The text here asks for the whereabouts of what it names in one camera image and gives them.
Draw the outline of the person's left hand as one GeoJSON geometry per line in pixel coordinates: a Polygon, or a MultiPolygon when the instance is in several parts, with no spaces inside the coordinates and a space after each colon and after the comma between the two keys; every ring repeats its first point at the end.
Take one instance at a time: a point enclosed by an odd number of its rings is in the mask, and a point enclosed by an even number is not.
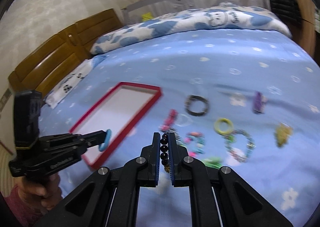
{"type": "Polygon", "coordinates": [[[29,181],[25,177],[15,179],[18,196],[30,208],[41,211],[52,210],[62,200],[62,191],[59,187],[60,176],[58,173],[51,175],[45,185],[29,181]]]}

